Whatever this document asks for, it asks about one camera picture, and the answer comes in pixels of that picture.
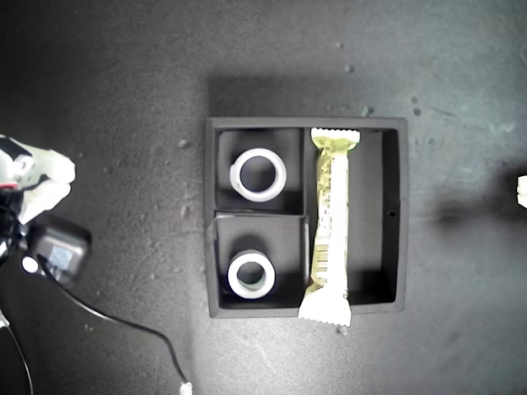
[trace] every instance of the small hole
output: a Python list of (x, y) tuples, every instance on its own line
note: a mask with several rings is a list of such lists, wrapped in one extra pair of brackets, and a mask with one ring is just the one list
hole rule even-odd
[(238, 280), (245, 284), (256, 284), (264, 276), (264, 268), (255, 262), (247, 262), (238, 271)]
[(256, 156), (247, 160), (241, 168), (241, 183), (252, 192), (262, 192), (273, 185), (276, 170), (267, 158)]

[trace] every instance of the white object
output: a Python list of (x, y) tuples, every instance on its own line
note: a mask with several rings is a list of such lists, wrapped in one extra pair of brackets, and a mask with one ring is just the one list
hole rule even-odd
[(192, 395), (192, 383), (181, 383), (180, 395)]
[(9, 326), (9, 321), (7, 321), (7, 318), (5, 315), (3, 315), (2, 311), (0, 310), (0, 329), (1, 328), (7, 328)]
[(24, 257), (22, 259), (22, 268), (30, 274), (35, 274), (39, 271), (39, 263), (32, 257)]
[(527, 208), (527, 175), (518, 177), (518, 204)]
[[(246, 284), (238, 278), (238, 272), (243, 265), (252, 262), (262, 267), (263, 275), (254, 284)], [(252, 249), (237, 254), (229, 266), (229, 272), (227, 273), (227, 280), (232, 290), (244, 299), (258, 299), (265, 296), (273, 288), (274, 279), (275, 272), (271, 261), (259, 251)]]
[(53, 209), (71, 191), (75, 164), (56, 151), (27, 146), (0, 135), (0, 188), (24, 191), (22, 225)]
[[(263, 157), (271, 162), (274, 167), (274, 181), (271, 186), (261, 192), (249, 191), (241, 182), (241, 169), (248, 160)], [(251, 202), (268, 202), (280, 194), (286, 186), (287, 171), (282, 158), (265, 148), (253, 148), (238, 156), (231, 166), (231, 185), (235, 191)]]

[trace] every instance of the crimped wrapper end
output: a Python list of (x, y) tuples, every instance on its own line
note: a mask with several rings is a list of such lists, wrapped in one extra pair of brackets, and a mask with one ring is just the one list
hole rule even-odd
[(304, 296), (298, 317), (349, 327), (352, 310), (342, 293), (320, 288)]

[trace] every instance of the white cable connector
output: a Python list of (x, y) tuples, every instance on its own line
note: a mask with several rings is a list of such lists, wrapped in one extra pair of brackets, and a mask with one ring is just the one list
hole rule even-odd
[(5, 315), (3, 315), (2, 311), (0, 310), (0, 329), (7, 328), (9, 326), (9, 321), (7, 321), (7, 318)]
[(192, 395), (192, 383), (182, 383), (180, 387), (180, 395)]
[(527, 208), (527, 175), (518, 177), (518, 204)]

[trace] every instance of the black cable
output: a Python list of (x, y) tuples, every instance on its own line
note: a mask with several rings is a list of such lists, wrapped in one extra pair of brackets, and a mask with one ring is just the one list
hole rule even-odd
[(53, 282), (56, 286), (58, 286), (58, 288), (62, 291), (62, 293), (77, 306), (83, 308), (85, 311), (95, 315), (96, 317), (104, 319), (105, 321), (109, 321), (111, 323), (120, 323), (124, 325), (125, 327), (137, 329), (138, 331), (146, 332), (151, 335), (154, 335), (155, 337), (159, 337), (166, 344), (166, 347), (168, 348), (168, 352), (170, 353), (170, 358), (172, 359), (172, 364), (175, 367), (175, 371), (181, 377), (182, 382), (183, 383), (188, 382), (187, 378), (185, 377), (183, 373), (183, 370), (181, 370), (180, 363), (178, 362), (178, 359), (175, 356), (174, 346), (172, 346), (172, 343), (170, 342), (168, 337), (166, 337), (163, 333), (158, 332), (155, 329), (143, 327), (142, 325), (139, 325), (138, 323), (131, 323), (121, 318), (113, 317), (111, 315), (106, 315), (104, 313), (101, 313), (98, 309), (91, 307), (87, 303), (77, 298), (73, 293), (67, 290), (60, 282), (58, 282), (57, 279), (49, 271), (47, 265), (42, 262), (42, 260), (44, 260), (42, 259), (42, 257), (37, 258), (37, 262), (39, 263), (40, 267), (42, 268), (46, 276), (49, 278), (49, 280)]
[(30, 385), (30, 395), (34, 395), (35, 393), (33, 391), (33, 379), (31, 378), (30, 367), (28, 366), (26, 362), (26, 358), (24, 357), (24, 353), (22, 352), (22, 349), (20, 348), (20, 345), (18, 344), (18, 341), (16, 340), (15, 333), (13, 333), (10, 326), (6, 326), (6, 329), (9, 331), (9, 333), (11, 333), (11, 337), (13, 339), (13, 342), (15, 343), (16, 349), (18, 350), (20, 359), (22, 360), (22, 363), (24, 364), (24, 368), (26, 369), (27, 383)]

